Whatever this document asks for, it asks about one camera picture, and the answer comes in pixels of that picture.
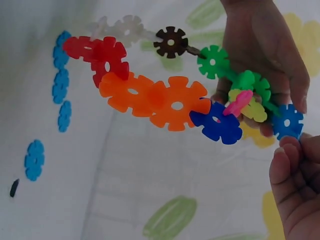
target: orange toy piece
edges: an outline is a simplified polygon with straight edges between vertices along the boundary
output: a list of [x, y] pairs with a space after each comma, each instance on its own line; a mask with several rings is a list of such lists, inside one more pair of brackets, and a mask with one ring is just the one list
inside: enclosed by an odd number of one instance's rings
[[[163, 81], [158, 81], [151, 87], [148, 99], [155, 113], [150, 121], [159, 128], [164, 128], [169, 123], [168, 130], [178, 132], [185, 130], [185, 123], [193, 128], [195, 125], [189, 117], [190, 111], [208, 114], [211, 101], [208, 98], [200, 99], [207, 95], [206, 88], [198, 81], [187, 87], [189, 82], [185, 76], [172, 76], [168, 79], [170, 87]], [[173, 109], [172, 104], [181, 103], [181, 109]]]
[[99, 91], [102, 97], [111, 97], [108, 104], [121, 113], [132, 108], [135, 117], [150, 117], [153, 111], [147, 103], [147, 94], [153, 81], [145, 76], [135, 78], [133, 72], [129, 72], [127, 81], [123, 81], [113, 72], [108, 72], [102, 77]]

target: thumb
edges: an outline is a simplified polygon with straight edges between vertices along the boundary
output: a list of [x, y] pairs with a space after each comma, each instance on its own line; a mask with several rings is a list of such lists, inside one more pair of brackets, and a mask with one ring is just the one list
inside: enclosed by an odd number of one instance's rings
[[300, 137], [300, 143], [304, 156], [308, 160], [320, 164], [320, 136], [303, 133]]

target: white toy piece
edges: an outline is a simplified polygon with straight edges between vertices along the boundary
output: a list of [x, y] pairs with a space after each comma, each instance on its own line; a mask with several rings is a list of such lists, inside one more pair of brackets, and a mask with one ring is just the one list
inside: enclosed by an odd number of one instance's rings
[[91, 33], [90, 41], [105, 37], [106, 28], [108, 27], [107, 17], [101, 17], [98, 22], [91, 22], [87, 30]]
[[126, 15], [122, 20], [116, 21], [113, 26], [109, 26], [107, 17], [103, 16], [98, 22], [89, 23], [87, 30], [91, 33], [91, 41], [112, 36], [121, 42], [125, 48], [130, 48], [132, 43], [137, 43], [140, 39], [147, 39], [152, 42], [159, 41], [156, 33], [146, 30], [141, 18], [135, 15]]

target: brown toy piece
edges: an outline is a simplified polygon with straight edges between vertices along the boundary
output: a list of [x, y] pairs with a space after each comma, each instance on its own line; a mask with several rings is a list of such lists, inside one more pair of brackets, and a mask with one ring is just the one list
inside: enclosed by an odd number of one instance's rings
[[175, 31], [174, 26], [167, 26], [166, 32], [161, 29], [155, 35], [162, 39], [162, 42], [154, 42], [153, 46], [159, 49], [156, 51], [160, 56], [164, 56], [168, 59], [176, 58], [176, 54], [181, 56], [187, 50], [188, 38], [183, 38], [186, 33], [182, 29]]

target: blue toy piece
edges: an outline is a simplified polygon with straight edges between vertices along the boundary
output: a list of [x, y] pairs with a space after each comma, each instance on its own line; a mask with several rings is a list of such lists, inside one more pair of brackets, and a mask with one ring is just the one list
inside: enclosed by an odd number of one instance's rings
[[27, 148], [24, 158], [25, 175], [30, 181], [36, 181], [45, 164], [45, 147], [40, 140], [34, 140]]
[[60, 133], [64, 133], [68, 130], [68, 127], [71, 121], [70, 120], [71, 115], [72, 115], [71, 102], [64, 101], [64, 103], [60, 108], [59, 117], [58, 117], [58, 127], [59, 127]]
[[53, 65], [57, 69], [62, 69], [68, 63], [70, 57], [63, 50], [62, 46], [55, 46], [53, 48], [53, 58]]
[[56, 43], [58, 46], [62, 46], [62, 45], [65, 43], [65, 41], [66, 41], [67, 39], [71, 38], [71, 37], [72, 37], [71, 34], [70, 34], [68, 31], [64, 30], [64, 31], [57, 37], [55, 43]]
[[53, 65], [59, 70], [63, 69], [69, 61], [69, 56], [63, 50], [63, 45], [68, 38], [71, 38], [71, 34], [63, 31], [56, 39], [56, 46], [53, 48]]
[[62, 104], [68, 93], [69, 73], [66, 69], [60, 69], [55, 75], [52, 86], [52, 97], [55, 104]]
[[[280, 140], [284, 136], [291, 136], [296, 139], [300, 138], [303, 124], [299, 121], [304, 119], [304, 115], [298, 112], [293, 104], [281, 105], [279, 107], [280, 116], [272, 117], [273, 134], [279, 134], [276, 138]], [[285, 125], [285, 121], [289, 120], [289, 126]]]
[[[223, 144], [232, 145], [241, 139], [242, 129], [233, 114], [223, 115], [225, 109], [225, 106], [215, 102], [211, 105], [208, 114], [191, 111], [189, 116], [195, 126], [204, 126], [202, 133], [209, 139], [217, 142], [221, 138]], [[220, 122], [216, 122], [213, 117], [219, 119]]]

